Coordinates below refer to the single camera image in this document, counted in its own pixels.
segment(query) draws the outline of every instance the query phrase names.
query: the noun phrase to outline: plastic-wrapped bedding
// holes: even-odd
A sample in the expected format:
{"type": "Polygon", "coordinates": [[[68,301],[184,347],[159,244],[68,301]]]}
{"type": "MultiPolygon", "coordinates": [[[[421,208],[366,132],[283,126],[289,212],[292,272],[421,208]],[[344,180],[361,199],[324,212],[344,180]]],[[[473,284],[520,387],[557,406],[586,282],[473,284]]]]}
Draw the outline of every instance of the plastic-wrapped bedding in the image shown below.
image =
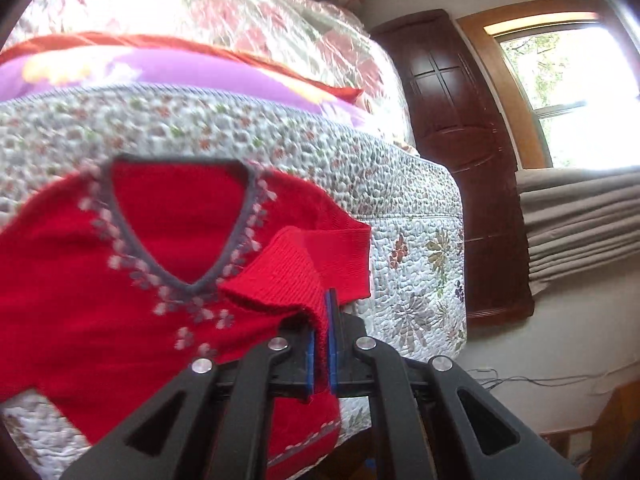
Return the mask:
{"type": "Polygon", "coordinates": [[[388,142],[414,144],[398,74],[348,10],[312,0],[33,0],[5,47],[87,30],[162,34],[247,50],[331,86],[364,90],[388,142]]]}

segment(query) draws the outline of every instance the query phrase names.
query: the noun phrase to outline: bed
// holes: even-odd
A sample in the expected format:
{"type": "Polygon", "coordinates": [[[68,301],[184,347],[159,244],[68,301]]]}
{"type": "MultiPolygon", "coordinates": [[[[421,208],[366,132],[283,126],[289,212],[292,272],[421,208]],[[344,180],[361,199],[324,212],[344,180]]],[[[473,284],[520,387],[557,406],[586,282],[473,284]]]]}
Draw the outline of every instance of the bed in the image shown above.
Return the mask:
{"type": "MultiPolygon", "coordinates": [[[[372,226],[371,297],[346,307],[369,334],[403,356],[454,358],[462,204],[412,143],[388,55],[328,3],[34,0],[0,53],[0,227],[48,182],[115,153],[248,158],[372,226]]],[[[1,410],[45,480],[89,446],[36,391],[1,410]]],[[[366,399],[342,400],[340,418],[338,444],[370,426],[366,399]]]]}

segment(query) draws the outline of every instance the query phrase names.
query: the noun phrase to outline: blue gripper pad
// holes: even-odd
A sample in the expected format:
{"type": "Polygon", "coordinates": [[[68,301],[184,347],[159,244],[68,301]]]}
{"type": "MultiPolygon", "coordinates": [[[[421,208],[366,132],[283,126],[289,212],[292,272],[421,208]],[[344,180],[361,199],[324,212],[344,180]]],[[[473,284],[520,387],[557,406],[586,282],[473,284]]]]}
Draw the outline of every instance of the blue gripper pad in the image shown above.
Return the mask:
{"type": "Polygon", "coordinates": [[[306,348],[306,390],[311,396],[314,392],[314,355],[316,352],[316,333],[309,335],[309,345],[306,348]]]}
{"type": "Polygon", "coordinates": [[[334,306],[329,291],[326,291],[324,294],[324,304],[326,305],[326,314],[329,319],[329,333],[327,335],[329,386],[331,387],[331,393],[335,395],[338,385],[338,355],[334,333],[334,306]]]}

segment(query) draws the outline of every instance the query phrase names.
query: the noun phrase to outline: metal screw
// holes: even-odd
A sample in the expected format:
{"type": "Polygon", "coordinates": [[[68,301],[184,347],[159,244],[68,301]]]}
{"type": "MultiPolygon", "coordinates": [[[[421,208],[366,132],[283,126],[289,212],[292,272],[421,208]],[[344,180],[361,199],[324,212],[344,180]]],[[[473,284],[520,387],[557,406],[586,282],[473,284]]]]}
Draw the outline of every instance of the metal screw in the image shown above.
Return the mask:
{"type": "Polygon", "coordinates": [[[356,346],[360,350],[371,350],[376,347],[376,340],[368,335],[356,339],[356,346]]]}
{"type": "Polygon", "coordinates": [[[431,365],[433,365],[433,367],[439,372],[446,372],[447,370],[451,370],[453,362],[448,357],[439,355],[431,361],[431,365]]]}
{"type": "Polygon", "coordinates": [[[213,363],[209,359],[204,357],[196,359],[193,363],[191,363],[191,370],[193,370],[197,374],[206,374],[212,368],[213,363]]]}
{"type": "Polygon", "coordinates": [[[267,345],[271,350],[279,352],[289,346],[289,342],[283,337],[274,337],[267,345]]]}

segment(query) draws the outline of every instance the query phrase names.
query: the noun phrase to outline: wooden door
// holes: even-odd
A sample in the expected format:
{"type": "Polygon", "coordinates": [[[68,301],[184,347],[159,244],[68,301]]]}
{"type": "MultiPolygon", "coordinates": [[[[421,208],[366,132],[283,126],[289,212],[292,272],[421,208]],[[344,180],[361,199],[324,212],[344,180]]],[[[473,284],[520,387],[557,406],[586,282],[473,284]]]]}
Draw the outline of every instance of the wooden door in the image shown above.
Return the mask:
{"type": "Polygon", "coordinates": [[[469,322],[497,324],[530,316],[516,158],[474,58],[444,10],[403,16],[371,35],[402,79],[416,148],[445,166],[460,188],[469,322]]]}

